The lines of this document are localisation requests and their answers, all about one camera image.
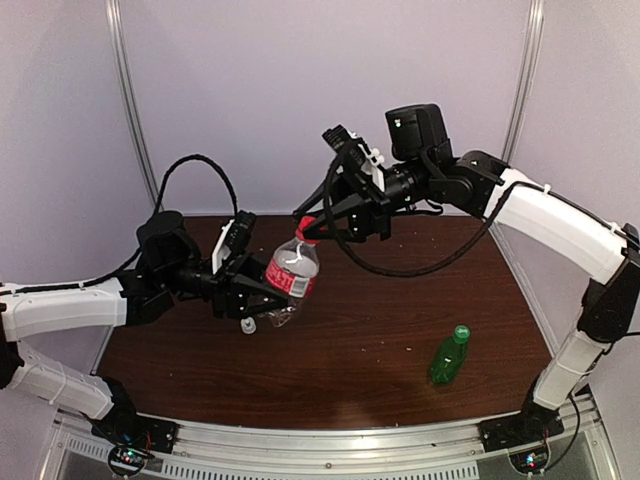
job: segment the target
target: plastic water bottle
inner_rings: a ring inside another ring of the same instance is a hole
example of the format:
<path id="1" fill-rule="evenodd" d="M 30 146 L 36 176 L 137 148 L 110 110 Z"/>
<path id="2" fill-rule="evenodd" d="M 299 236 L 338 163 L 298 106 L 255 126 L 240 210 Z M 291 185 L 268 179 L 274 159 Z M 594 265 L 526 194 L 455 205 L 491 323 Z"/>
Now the plastic water bottle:
<path id="1" fill-rule="evenodd" d="M 433 383 L 450 383 L 456 378 L 458 370 L 467 358 L 467 344 L 470 337 L 471 330 L 464 325 L 459 325 L 453 335 L 442 342 L 431 364 Z"/>
<path id="2" fill-rule="evenodd" d="M 311 294 L 316 282 L 320 271 L 316 253 L 318 241 L 308 240 L 302 234 L 314 220 L 314 217 L 303 217 L 295 237 L 276 249 L 267 267 L 266 281 L 289 296 L 287 307 L 263 314 L 274 327 L 281 327 L 300 313 L 305 298 Z"/>

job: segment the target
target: red bottle cap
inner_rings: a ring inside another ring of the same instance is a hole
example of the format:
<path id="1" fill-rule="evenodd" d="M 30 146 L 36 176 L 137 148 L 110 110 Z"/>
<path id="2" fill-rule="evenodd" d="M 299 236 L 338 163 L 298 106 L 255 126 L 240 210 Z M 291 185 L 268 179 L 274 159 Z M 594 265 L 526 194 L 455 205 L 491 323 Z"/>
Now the red bottle cap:
<path id="1" fill-rule="evenodd" d="M 304 238 L 304 234 L 302 233 L 305 228 L 307 228 L 315 221 L 316 217 L 312 217 L 311 215 L 302 217 L 302 220 L 300 220 L 300 223 L 298 224 L 298 228 L 296 230 L 296 237 L 298 237 L 303 242 L 309 243 L 311 245 L 317 245 L 318 243 L 320 243 L 320 240 L 311 240 L 309 238 Z"/>

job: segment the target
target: bottle cap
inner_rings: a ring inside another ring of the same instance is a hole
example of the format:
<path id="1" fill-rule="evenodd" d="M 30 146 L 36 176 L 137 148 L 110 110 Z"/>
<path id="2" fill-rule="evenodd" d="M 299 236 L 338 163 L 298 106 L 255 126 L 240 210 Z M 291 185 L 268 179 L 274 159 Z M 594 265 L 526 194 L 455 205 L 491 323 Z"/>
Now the bottle cap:
<path id="1" fill-rule="evenodd" d="M 458 325 L 453 332 L 453 341 L 462 345 L 469 341 L 471 337 L 471 330 L 469 327 L 465 327 L 464 325 Z"/>
<path id="2" fill-rule="evenodd" d="M 296 230 L 296 237 L 298 237 L 303 242 L 309 243 L 311 245 L 317 245 L 318 243 L 320 243 L 320 240 L 311 240 L 308 238 L 304 238 L 304 234 L 302 233 L 305 228 L 307 228 L 315 221 L 316 217 L 312 217 L 311 215 L 302 217 L 302 220 L 300 220 L 300 223 L 298 224 L 298 229 Z"/>

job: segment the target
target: green bottle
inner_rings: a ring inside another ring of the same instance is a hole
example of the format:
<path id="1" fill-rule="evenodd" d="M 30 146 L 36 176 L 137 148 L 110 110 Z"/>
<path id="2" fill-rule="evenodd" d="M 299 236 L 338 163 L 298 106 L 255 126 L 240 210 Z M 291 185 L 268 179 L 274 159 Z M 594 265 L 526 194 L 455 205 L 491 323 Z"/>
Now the green bottle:
<path id="1" fill-rule="evenodd" d="M 471 337 L 469 327 L 458 325 L 453 335 L 442 342 L 431 364 L 433 383 L 450 383 L 456 378 L 464 359 L 467 358 L 469 337 Z"/>

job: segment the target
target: white arm segment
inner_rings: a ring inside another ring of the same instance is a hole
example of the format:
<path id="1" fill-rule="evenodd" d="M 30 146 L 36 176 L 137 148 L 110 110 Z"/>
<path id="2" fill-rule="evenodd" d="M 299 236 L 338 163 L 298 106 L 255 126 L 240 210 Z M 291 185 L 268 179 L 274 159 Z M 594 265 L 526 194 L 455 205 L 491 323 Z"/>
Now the white arm segment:
<path id="1" fill-rule="evenodd" d="M 24 361 L 7 386 L 78 410 L 90 418 L 100 420 L 113 407 L 111 390 L 100 377 L 85 375 L 56 362 L 24 342 L 18 342 L 18 353 Z"/>
<path id="2" fill-rule="evenodd" d="M 21 287 L 7 283 L 2 290 L 15 291 Z M 7 306 L 2 314 L 7 341 L 77 327 L 124 325 L 127 300 L 122 298 L 121 291 L 120 282 L 112 278 L 83 289 L 3 295 L 0 301 Z"/>
<path id="3" fill-rule="evenodd" d="M 512 168 L 507 168 L 500 178 L 504 185 L 494 188 L 485 217 L 491 214 L 512 183 L 524 181 L 538 185 Z M 603 285 L 624 261 L 621 251 L 627 243 L 614 233 L 617 225 L 612 224 L 608 230 L 562 200 L 531 188 L 515 187 L 496 222 L 515 228 L 567 257 Z"/>
<path id="4" fill-rule="evenodd" d="M 485 209 L 488 217 L 511 184 L 531 181 L 523 173 L 507 168 L 501 175 L 504 185 L 496 186 Z M 496 217 L 532 237 L 581 267 L 605 285 L 622 265 L 625 239 L 616 235 L 616 224 L 605 228 L 580 210 L 548 193 L 516 186 Z M 576 384 L 591 371 L 593 363 L 609 344 L 591 340 L 574 329 L 542 372 L 534 389 L 534 402 L 550 410 L 559 408 Z"/>
<path id="5" fill-rule="evenodd" d="M 578 382 L 591 372 L 593 362 L 609 345 L 598 343 L 584 332 L 573 330 L 540 374 L 533 391 L 534 402 L 549 410 L 560 408 Z"/>

